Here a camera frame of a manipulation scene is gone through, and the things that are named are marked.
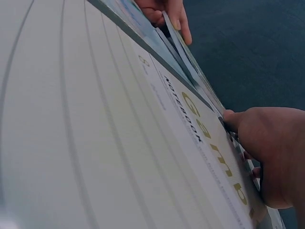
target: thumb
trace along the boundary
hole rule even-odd
[[[181,29],[180,15],[183,8],[183,0],[167,0],[167,14],[176,30]]]
[[[224,112],[224,122],[229,127],[229,129],[235,133],[238,132],[240,123],[244,117],[244,112],[235,113],[231,110],[225,110]]]

